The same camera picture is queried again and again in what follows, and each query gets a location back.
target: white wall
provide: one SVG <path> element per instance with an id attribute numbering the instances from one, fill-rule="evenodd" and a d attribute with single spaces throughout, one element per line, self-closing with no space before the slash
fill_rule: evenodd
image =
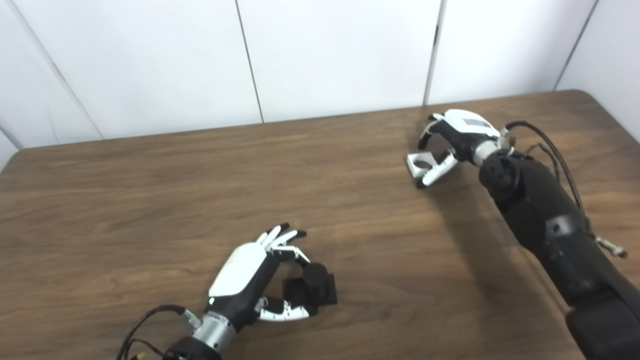
<path id="1" fill-rule="evenodd" d="M 102 138 L 5 1 L 0 1 L 0 126 L 24 147 Z"/>
<path id="2" fill-rule="evenodd" d="M 591 94 L 640 142 L 640 1 L 600 0 L 558 90 Z"/>
<path id="3" fill-rule="evenodd" d="M 594 2 L 448 0 L 426 103 L 552 91 Z"/>
<path id="4" fill-rule="evenodd" d="M 234 0 L 14 1 L 106 138 L 261 122 Z"/>
<path id="5" fill-rule="evenodd" d="M 265 122 L 422 105 L 440 0 L 239 0 Z"/>

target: robot finger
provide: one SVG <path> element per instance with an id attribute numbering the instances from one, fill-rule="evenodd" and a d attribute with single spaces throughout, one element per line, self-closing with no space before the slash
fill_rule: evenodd
<path id="1" fill-rule="evenodd" d="M 285 222 L 283 224 L 280 225 L 276 225 L 274 226 L 273 229 L 271 230 L 267 230 L 265 233 L 267 233 L 266 236 L 260 235 L 260 238 L 258 238 L 258 240 L 256 241 L 258 244 L 262 245 L 263 247 L 266 248 L 266 245 L 271 243 L 275 238 L 278 237 L 278 235 L 280 234 L 280 232 L 282 232 L 283 230 L 286 230 L 289 228 L 289 223 Z"/>
<path id="2" fill-rule="evenodd" d="M 267 298 L 267 305 L 260 310 L 259 319 L 269 322 L 300 320 L 317 314 L 315 306 L 296 306 L 282 299 Z"/>
<path id="3" fill-rule="evenodd" d="M 297 247 L 291 245 L 276 246 L 271 249 L 271 253 L 279 261 L 294 260 L 302 267 L 311 264 L 311 260 Z"/>
<path id="4" fill-rule="evenodd" d="M 436 159 L 435 165 L 427 170 L 422 178 L 416 182 L 418 189 L 431 186 L 436 180 L 440 179 L 444 174 L 448 173 L 458 164 L 458 160 L 451 151 L 446 151 Z"/>
<path id="5" fill-rule="evenodd" d="M 420 141 L 418 141 L 418 149 L 420 150 L 426 149 L 429 139 L 431 139 L 431 135 L 438 133 L 438 124 L 440 123 L 440 119 L 433 118 L 433 120 L 434 121 L 432 123 L 424 128 L 424 131 L 420 135 Z"/>
<path id="6" fill-rule="evenodd" d="M 287 245 L 295 239 L 304 238 L 306 235 L 307 235 L 307 232 L 304 230 L 289 231 L 288 233 L 278 236 L 271 243 L 265 244 L 264 247 L 267 251 L 269 251 L 273 247 Z"/>

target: robot forearm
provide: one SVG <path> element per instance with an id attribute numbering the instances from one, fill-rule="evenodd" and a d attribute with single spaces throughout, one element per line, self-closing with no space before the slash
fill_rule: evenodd
<path id="1" fill-rule="evenodd" d="M 546 166 L 498 151 L 486 158 L 479 178 L 519 244 L 572 308 L 566 322 L 588 359 L 637 359 L 640 292 L 601 251 L 589 220 Z"/>

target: white robotic hand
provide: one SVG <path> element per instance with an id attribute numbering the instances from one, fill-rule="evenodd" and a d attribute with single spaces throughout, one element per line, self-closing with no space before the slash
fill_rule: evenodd
<path id="1" fill-rule="evenodd" d="M 318 306 L 336 303 L 333 275 L 327 274 L 323 265 L 311 263 L 300 249 L 290 245 L 296 238 L 306 236 L 306 232 L 292 230 L 283 233 L 288 228 L 289 224 L 280 224 L 231 253 L 209 288 L 209 301 L 202 321 L 189 319 L 195 328 L 193 334 L 173 344 L 164 355 L 165 360 L 219 360 L 235 334 L 258 319 L 289 321 L 308 318 L 317 314 Z M 287 296 L 292 296 L 290 302 L 263 297 L 262 293 L 284 261 L 295 261 L 305 269 L 301 279 L 287 280 L 293 285 L 304 280 L 308 285 L 304 290 L 313 291 L 314 286 L 329 281 L 333 291 L 329 291 L 331 296 L 328 300 L 313 303 L 313 299 L 308 300 L 304 297 L 306 293 L 299 291 L 299 286 L 291 286 L 295 291 L 287 293 Z"/>
<path id="2" fill-rule="evenodd" d="M 310 263 L 302 251 L 290 245 L 306 236 L 305 231 L 284 233 L 289 224 L 281 224 L 262 233 L 255 242 L 236 248 L 209 288 L 209 305 L 206 311 L 224 316 L 240 331 L 256 319 L 288 321 L 307 318 L 317 309 L 305 306 L 291 307 L 282 299 L 262 297 L 279 264 L 295 261 L 302 267 Z"/>
<path id="3" fill-rule="evenodd" d="M 429 119 L 432 122 L 422 132 L 418 149 L 424 150 L 431 135 L 437 133 L 449 142 L 451 148 L 437 158 L 431 152 L 407 155 L 406 163 L 417 179 L 418 188 L 433 184 L 458 162 L 469 161 L 480 166 L 486 156 L 500 149 L 500 132 L 476 113 L 451 109 L 444 114 L 432 114 Z M 420 168 L 416 162 L 427 163 L 429 168 Z"/>

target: cable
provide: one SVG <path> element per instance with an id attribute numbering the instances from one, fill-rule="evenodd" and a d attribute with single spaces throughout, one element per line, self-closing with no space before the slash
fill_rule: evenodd
<path id="1" fill-rule="evenodd" d="M 566 164 L 564 158 L 562 157 L 562 154 L 560 154 L 560 151 L 558 150 L 558 148 L 554 145 L 554 143 L 551 141 L 551 139 L 544 132 L 542 132 L 542 130 L 538 129 L 538 127 L 536 127 L 535 125 L 532 125 L 532 124 L 530 124 L 530 123 L 528 123 L 526 121 L 510 122 L 509 124 L 505 125 L 505 128 L 508 131 L 510 131 L 514 127 L 518 127 L 518 126 L 527 127 L 529 129 L 533 130 L 536 134 L 538 134 L 538 136 L 540 136 L 542 138 L 542 140 L 545 141 L 545 143 L 547 143 L 547 145 L 549 145 L 549 147 L 551 148 L 551 151 L 556 156 L 558 162 L 560 162 L 560 166 L 562 166 L 562 169 L 564 171 L 564 176 L 566 176 L 567 182 L 569 182 L 569 187 L 571 188 L 571 192 L 573 193 L 573 199 L 575 200 L 575 205 L 582 211 L 582 213 L 584 213 L 584 208 L 582 207 L 582 199 L 580 198 L 580 193 L 578 192 L 578 188 L 575 185 L 575 181 L 573 181 L 573 176 L 571 175 L 571 171 L 569 170 L 569 166 L 567 166 L 567 164 Z"/>
<path id="2" fill-rule="evenodd" d="M 131 345 L 133 345 L 133 343 L 135 343 L 135 342 L 142 343 L 142 344 L 146 345 L 149 349 L 151 349 L 151 351 L 155 352 L 156 354 L 158 354 L 160 356 L 164 355 L 163 352 L 160 351 L 160 349 L 158 349 L 157 347 L 151 345 L 151 343 L 149 343 L 147 340 L 133 338 L 133 339 L 131 339 L 131 341 L 127 345 L 127 348 L 124 350 L 124 360 L 127 360 L 129 358 L 129 351 L 131 349 Z"/>
<path id="3" fill-rule="evenodd" d="M 551 153 L 551 151 L 549 151 L 549 149 L 543 143 L 539 142 L 537 144 L 531 145 L 527 149 L 527 155 L 529 155 L 529 153 L 537 147 L 539 147 L 540 150 L 542 150 L 545 154 L 549 156 L 549 158 L 551 158 L 551 161 L 554 163 L 554 174 L 556 175 L 556 181 L 560 183 L 560 169 L 558 168 L 558 161 L 556 160 L 556 157 Z"/>
<path id="4" fill-rule="evenodd" d="M 186 309 L 182 306 L 178 306 L 178 305 L 160 305 L 158 307 L 154 307 L 153 309 L 147 311 L 147 313 L 145 313 L 143 316 L 141 316 L 138 321 L 136 321 L 133 326 L 131 327 L 131 329 L 129 329 L 129 332 L 127 332 L 127 335 L 125 336 L 123 342 L 122 342 L 122 346 L 120 346 L 120 350 L 118 351 L 118 355 L 116 355 L 116 360 L 122 360 L 123 359 L 123 355 L 125 353 L 125 351 L 127 350 L 127 347 L 129 347 L 129 343 L 131 342 L 131 338 L 133 337 L 133 334 L 136 332 L 136 330 L 138 330 L 138 327 L 140 327 L 140 325 L 142 325 L 143 322 L 145 322 L 148 318 L 150 318 L 153 314 L 156 313 L 160 313 L 162 311 L 173 311 L 174 313 L 178 314 L 178 315 L 182 315 L 184 313 Z"/>

